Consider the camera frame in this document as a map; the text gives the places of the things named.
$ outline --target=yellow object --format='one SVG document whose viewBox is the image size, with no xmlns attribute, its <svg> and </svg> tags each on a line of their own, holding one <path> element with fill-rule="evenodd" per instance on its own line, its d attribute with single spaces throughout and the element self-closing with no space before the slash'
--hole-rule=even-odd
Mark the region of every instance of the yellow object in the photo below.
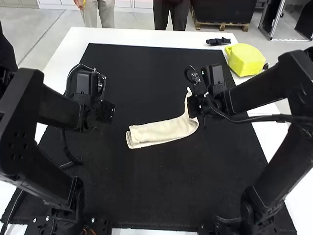
<svg viewBox="0 0 313 235">
<path fill-rule="evenodd" d="M 240 77 L 259 74 L 266 62 L 257 48 L 244 43 L 225 47 L 225 52 L 229 67 Z"/>
</svg>

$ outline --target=person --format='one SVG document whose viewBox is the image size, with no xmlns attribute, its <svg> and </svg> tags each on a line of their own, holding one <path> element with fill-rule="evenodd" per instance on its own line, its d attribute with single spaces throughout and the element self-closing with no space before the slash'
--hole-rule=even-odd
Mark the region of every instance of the person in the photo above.
<svg viewBox="0 0 313 235">
<path fill-rule="evenodd" d="M 103 28 L 114 28 L 115 0 L 74 0 L 81 10 L 85 27 L 97 27 L 97 11 Z"/>
<path fill-rule="evenodd" d="M 18 70 L 14 49 L 3 34 L 1 21 L 0 21 L 0 66 L 9 69 L 11 72 L 16 72 Z"/>
<path fill-rule="evenodd" d="M 153 15 L 155 30 L 166 29 L 169 11 L 171 11 L 173 30 L 185 31 L 189 11 L 189 0 L 154 0 Z"/>
</svg>

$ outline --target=towel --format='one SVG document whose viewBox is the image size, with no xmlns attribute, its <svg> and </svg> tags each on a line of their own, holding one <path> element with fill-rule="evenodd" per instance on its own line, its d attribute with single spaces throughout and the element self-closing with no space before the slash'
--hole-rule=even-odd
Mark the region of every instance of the towel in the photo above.
<svg viewBox="0 0 313 235">
<path fill-rule="evenodd" d="M 179 140 L 193 134 L 199 127 L 198 119 L 190 118 L 188 114 L 187 98 L 192 95 L 190 88 L 187 88 L 185 98 L 185 112 L 177 118 L 133 125 L 126 132 L 126 142 L 130 149 L 143 148 L 151 145 L 167 143 Z"/>
</svg>

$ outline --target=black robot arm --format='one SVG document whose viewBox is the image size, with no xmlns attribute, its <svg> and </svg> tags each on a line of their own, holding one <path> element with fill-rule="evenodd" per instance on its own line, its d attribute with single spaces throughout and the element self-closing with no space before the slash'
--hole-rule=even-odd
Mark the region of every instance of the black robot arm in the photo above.
<svg viewBox="0 0 313 235">
<path fill-rule="evenodd" d="M 69 84 L 72 99 L 43 84 L 44 74 L 38 70 L 11 73 L 0 68 L 0 80 L 0 180 L 43 199 L 51 207 L 48 214 L 53 221 L 67 224 L 67 229 L 79 234 L 83 182 L 67 175 L 39 149 L 34 141 L 36 125 L 40 122 L 82 132 L 96 120 L 110 123 L 114 104 L 98 99 L 103 97 L 105 78 L 78 70 Z"/>
<path fill-rule="evenodd" d="M 218 65 L 203 68 L 202 76 L 196 71 L 189 76 L 195 88 L 188 100 L 190 117 L 212 115 L 234 123 L 291 122 L 272 160 L 244 191 L 242 218 L 234 223 L 236 220 L 217 217 L 216 234 L 267 234 L 271 229 L 279 232 L 274 226 L 275 214 L 288 193 L 313 167 L 312 52 L 313 47 L 285 53 L 274 67 L 230 89 L 226 88 Z M 288 99 L 292 115 L 237 116 L 283 98 Z"/>
</svg>

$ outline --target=black mat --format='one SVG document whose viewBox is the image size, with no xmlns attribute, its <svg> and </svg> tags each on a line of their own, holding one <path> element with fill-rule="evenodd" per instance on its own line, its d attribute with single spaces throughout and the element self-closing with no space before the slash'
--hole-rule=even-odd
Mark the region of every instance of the black mat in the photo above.
<svg viewBox="0 0 313 235">
<path fill-rule="evenodd" d="M 105 214 L 116 227 L 188 231 L 215 215 L 240 215 L 243 190 L 267 164 L 251 124 L 208 118 L 206 129 L 178 141 L 130 150 L 125 140 L 132 124 L 183 113 L 189 64 L 221 63 L 227 85 L 234 86 L 221 51 L 89 44 L 81 62 L 107 76 L 106 99 L 116 104 L 112 125 L 67 132 L 70 150 L 85 160 L 67 172 L 85 182 L 86 212 Z M 47 128 L 39 146 L 56 164 L 66 162 L 56 128 Z M 27 195 L 12 222 L 28 223 L 46 210 Z M 286 209 L 278 223 L 294 229 Z"/>
</svg>

